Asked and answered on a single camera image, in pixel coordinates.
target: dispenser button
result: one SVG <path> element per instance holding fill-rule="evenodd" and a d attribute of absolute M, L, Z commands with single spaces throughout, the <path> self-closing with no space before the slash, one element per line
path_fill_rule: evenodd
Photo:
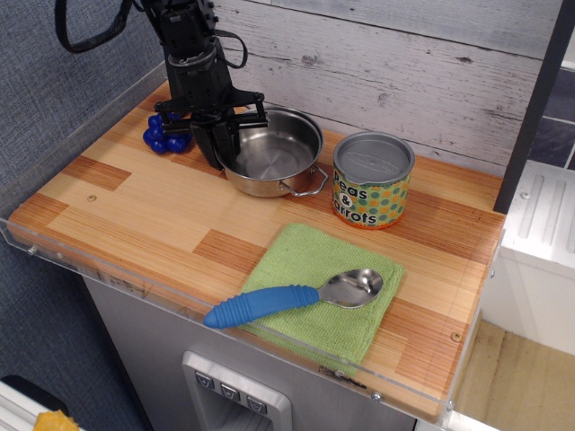
<path fill-rule="evenodd" d="M 196 372 L 196 381 L 199 384 L 201 384 L 204 388 L 214 389 L 214 381 L 211 377 L 208 377 L 207 375 Z"/>
<path fill-rule="evenodd" d="M 240 401 L 240 392 L 238 392 L 236 389 L 231 388 L 228 385 L 223 384 L 223 383 L 221 383 L 220 386 L 222 389 L 222 395 L 224 395 L 229 400 L 232 400 L 235 402 Z"/>
<path fill-rule="evenodd" d="M 248 407 L 253 411 L 260 413 L 262 415 L 268 414 L 268 408 L 266 407 L 265 403 L 256 400 L 255 398 L 252 397 L 248 397 L 247 401 L 248 401 Z"/>

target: gray carpet wall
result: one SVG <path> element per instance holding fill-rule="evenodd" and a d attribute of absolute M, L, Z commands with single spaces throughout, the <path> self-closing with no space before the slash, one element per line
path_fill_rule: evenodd
<path fill-rule="evenodd" d="M 120 0 L 68 0 L 70 39 L 102 31 Z M 7 218 L 164 78 L 143 13 L 111 42 L 74 55 L 58 43 L 53 0 L 0 2 L 0 216 Z M 0 241 L 0 377 L 60 398 L 81 427 L 142 430 L 129 386 L 82 279 Z"/>

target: can lid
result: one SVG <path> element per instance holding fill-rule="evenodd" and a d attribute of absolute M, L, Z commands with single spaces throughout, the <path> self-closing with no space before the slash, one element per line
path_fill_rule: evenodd
<path fill-rule="evenodd" d="M 415 154 L 399 137 L 359 132 L 337 144 L 333 162 L 346 180 L 356 184 L 396 182 L 411 171 Z"/>

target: green towel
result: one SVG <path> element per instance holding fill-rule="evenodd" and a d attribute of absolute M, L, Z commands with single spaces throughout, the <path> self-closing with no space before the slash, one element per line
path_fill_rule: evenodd
<path fill-rule="evenodd" d="M 384 289 L 371 303 L 345 309 L 320 302 L 256 321 L 315 349 L 254 325 L 244 325 L 243 328 L 331 370 L 353 376 L 355 367 L 345 366 L 345 362 L 334 360 L 323 352 L 352 364 L 361 363 L 400 284 L 401 265 L 305 224 L 288 224 L 242 289 L 242 292 L 251 292 L 264 287 L 289 285 L 319 288 L 334 275 L 359 268 L 371 268 L 384 280 Z"/>

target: screw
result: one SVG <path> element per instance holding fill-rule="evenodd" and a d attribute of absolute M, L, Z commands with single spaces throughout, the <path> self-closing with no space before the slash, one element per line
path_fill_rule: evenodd
<path fill-rule="evenodd" d="M 455 343 L 460 343 L 463 338 L 463 336 L 459 333 L 459 332 L 453 332 L 451 334 L 451 339 L 455 342 Z"/>

